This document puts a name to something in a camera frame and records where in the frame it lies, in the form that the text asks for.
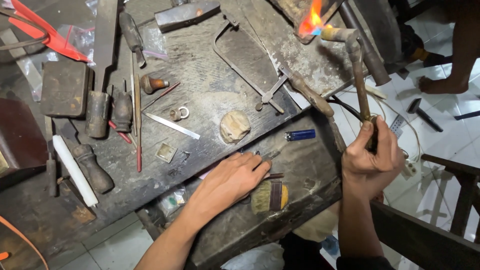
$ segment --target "leather strap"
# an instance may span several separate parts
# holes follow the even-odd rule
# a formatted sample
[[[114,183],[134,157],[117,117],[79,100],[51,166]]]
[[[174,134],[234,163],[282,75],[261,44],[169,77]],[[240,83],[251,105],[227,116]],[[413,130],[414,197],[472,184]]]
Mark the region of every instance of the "leather strap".
[[[14,233],[16,233],[19,237],[21,237],[23,240],[25,240],[25,242],[27,242],[32,248],[33,250],[40,256],[40,259],[42,259],[43,261],[43,264],[45,265],[45,269],[48,270],[48,264],[47,262],[45,261],[45,259],[43,258],[42,254],[40,254],[40,251],[38,251],[38,249],[32,244],[32,242],[30,242],[30,240],[28,240],[25,235],[23,233],[21,233],[17,228],[15,228],[13,225],[10,224],[10,222],[8,222],[6,219],[4,219],[2,216],[0,216],[0,222],[7,226],[7,228],[9,228],[10,230],[12,230]]]

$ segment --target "blue lighter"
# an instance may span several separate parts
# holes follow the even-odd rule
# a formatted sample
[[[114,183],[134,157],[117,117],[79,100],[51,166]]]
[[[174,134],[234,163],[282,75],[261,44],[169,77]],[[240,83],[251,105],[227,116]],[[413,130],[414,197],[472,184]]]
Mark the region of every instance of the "blue lighter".
[[[285,132],[285,139],[287,141],[298,141],[298,140],[306,140],[306,139],[313,139],[313,138],[315,138],[314,129]]]

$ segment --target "sleeve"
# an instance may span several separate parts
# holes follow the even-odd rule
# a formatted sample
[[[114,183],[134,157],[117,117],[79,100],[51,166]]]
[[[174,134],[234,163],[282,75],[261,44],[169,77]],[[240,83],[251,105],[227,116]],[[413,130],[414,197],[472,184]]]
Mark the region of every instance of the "sleeve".
[[[385,257],[344,258],[336,260],[337,270],[395,270]]]

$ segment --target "man's hand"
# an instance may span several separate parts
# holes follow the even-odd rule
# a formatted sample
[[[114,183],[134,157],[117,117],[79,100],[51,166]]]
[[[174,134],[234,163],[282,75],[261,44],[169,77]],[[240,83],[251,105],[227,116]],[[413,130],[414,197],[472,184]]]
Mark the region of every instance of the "man's hand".
[[[204,226],[213,217],[246,197],[268,174],[270,160],[251,152],[235,153],[220,162],[198,186],[182,212]]]
[[[398,164],[398,143],[395,134],[388,128],[383,117],[377,117],[378,146],[374,155],[365,149],[373,134],[373,124],[365,121],[359,135],[342,156],[344,180],[364,180],[373,172],[388,172]]]

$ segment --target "orange flame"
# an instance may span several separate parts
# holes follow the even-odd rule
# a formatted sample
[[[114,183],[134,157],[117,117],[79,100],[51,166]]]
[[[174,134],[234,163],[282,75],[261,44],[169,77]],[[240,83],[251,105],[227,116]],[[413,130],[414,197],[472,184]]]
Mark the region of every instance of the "orange flame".
[[[322,10],[322,0],[312,0],[310,12],[299,26],[300,35],[311,35],[316,29],[324,27],[332,28],[331,25],[324,25],[320,18],[320,11]]]

